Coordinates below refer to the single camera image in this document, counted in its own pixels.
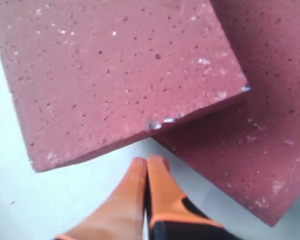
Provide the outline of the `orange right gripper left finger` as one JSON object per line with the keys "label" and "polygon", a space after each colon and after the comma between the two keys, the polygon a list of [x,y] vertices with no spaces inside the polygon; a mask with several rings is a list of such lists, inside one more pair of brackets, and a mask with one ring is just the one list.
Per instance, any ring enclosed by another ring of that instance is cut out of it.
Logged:
{"label": "orange right gripper left finger", "polygon": [[147,163],[132,159],[124,177],[106,201],[57,240],[141,240],[145,214]]}

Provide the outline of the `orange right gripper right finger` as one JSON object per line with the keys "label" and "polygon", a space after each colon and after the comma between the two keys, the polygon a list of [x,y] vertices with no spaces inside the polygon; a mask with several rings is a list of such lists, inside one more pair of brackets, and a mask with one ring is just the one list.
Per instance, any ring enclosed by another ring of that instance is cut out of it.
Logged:
{"label": "orange right gripper right finger", "polygon": [[166,158],[147,162],[148,232],[150,240],[220,240],[225,228],[200,212],[170,173]]}

